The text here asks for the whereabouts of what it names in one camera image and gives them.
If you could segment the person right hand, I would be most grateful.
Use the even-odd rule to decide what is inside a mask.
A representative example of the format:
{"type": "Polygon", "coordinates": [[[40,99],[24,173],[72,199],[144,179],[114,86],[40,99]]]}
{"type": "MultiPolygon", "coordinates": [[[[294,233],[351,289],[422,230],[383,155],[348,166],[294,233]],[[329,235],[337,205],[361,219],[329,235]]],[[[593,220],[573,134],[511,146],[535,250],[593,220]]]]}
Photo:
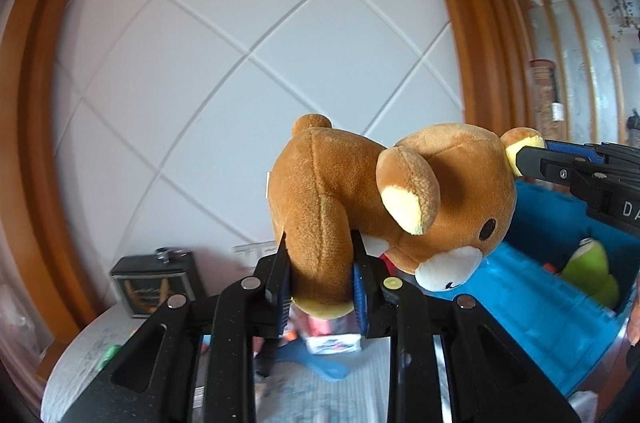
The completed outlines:
{"type": "Polygon", "coordinates": [[[634,294],[634,302],[626,326],[626,336],[631,346],[636,346],[640,341],[640,278],[637,279],[636,294],[634,294]]]}

